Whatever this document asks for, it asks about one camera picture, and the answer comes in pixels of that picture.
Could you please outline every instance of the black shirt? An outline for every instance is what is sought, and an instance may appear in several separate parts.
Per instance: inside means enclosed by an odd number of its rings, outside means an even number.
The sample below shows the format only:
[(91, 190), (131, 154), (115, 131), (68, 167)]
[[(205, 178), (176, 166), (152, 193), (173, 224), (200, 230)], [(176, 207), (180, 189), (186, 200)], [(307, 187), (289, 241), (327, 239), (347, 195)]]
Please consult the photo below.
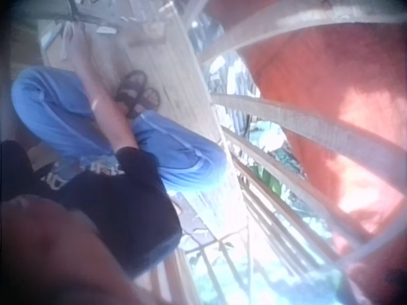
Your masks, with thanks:
[(158, 174), (155, 157), (126, 147), (116, 153), (123, 175), (90, 171), (75, 176), (58, 191), (40, 181), (22, 147), (1, 144), (1, 201), (20, 194), (52, 199), (84, 212), (101, 240), (130, 275), (155, 266), (178, 245), (182, 229)]

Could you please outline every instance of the blue pants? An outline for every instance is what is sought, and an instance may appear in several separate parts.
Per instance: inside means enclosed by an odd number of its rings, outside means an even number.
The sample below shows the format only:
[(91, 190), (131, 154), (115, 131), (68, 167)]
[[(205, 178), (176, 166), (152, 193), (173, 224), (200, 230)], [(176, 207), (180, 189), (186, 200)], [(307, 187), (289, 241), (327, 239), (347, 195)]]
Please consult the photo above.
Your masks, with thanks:
[[(20, 73), (11, 94), (23, 123), (61, 155), (113, 155), (75, 73), (30, 67)], [(223, 178), (226, 156), (217, 144), (155, 111), (136, 118), (132, 131), (139, 147), (156, 156), (167, 190), (206, 190)]]

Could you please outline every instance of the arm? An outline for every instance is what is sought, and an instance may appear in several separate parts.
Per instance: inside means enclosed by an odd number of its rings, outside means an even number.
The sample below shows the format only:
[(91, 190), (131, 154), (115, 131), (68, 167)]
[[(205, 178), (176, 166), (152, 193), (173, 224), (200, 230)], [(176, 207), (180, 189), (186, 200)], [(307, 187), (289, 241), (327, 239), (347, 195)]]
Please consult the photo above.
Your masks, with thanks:
[(67, 24), (67, 26), (70, 27), (65, 36), (67, 55), (85, 87), (90, 108), (95, 114), (100, 130), (115, 153), (122, 147), (138, 148), (125, 115), (120, 112), (96, 73), (92, 64), (89, 41), (83, 27), (78, 24)]

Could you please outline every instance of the wooden floor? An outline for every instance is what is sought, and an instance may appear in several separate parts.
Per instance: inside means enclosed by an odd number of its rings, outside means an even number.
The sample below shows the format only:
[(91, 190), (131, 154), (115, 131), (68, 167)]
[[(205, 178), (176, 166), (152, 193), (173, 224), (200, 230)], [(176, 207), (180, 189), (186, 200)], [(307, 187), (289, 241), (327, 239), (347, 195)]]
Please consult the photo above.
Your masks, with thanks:
[[(120, 19), (123, 29), (119, 34), (97, 34), (97, 26), (86, 25), (92, 38), (93, 63), (106, 88), (114, 94), (125, 74), (142, 69), (148, 75), (149, 86), (160, 92), (160, 114), (222, 146), (224, 137), (210, 106), (209, 92), (174, 7), (170, 4), (160, 9), (152, 4), (146, 9), (149, 1), (144, 0), (116, 2), (108, 8), (95, 7), (92, 13), (101, 16), (110, 11), (110, 18), (125, 17)], [(140, 24), (130, 18), (144, 23)], [(49, 25), (43, 27), (40, 37), (49, 30)], [(58, 36), (43, 52), (44, 61), (52, 67), (72, 70), (68, 62), (61, 60), (61, 42)], [(226, 153), (228, 173), (219, 187), (205, 193), (184, 193), (198, 216), (217, 238), (237, 231), (246, 222), (245, 206), (235, 170), (229, 153)]]

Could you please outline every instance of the orange fabric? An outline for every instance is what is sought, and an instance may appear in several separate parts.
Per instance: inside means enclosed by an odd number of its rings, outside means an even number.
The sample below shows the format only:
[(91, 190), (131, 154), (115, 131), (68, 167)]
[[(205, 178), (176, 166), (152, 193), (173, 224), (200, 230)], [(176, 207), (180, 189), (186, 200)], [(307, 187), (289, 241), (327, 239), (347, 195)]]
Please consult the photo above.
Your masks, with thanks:
[[(227, 31), (272, 2), (217, 0), (208, 10)], [(329, 25), (284, 34), (239, 53), (264, 98), (351, 123), (405, 149), (406, 33), (401, 25)], [(294, 133), (287, 137), (310, 182), (369, 232), (379, 230), (403, 199), (346, 157)], [(341, 238), (336, 247), (341, 254), (347, 251)], [(389, 301), (395, 290), (385, 273), (407, 269), (405, 238), (363, 263), (349, 271), (353, 279), (370, 298)]]

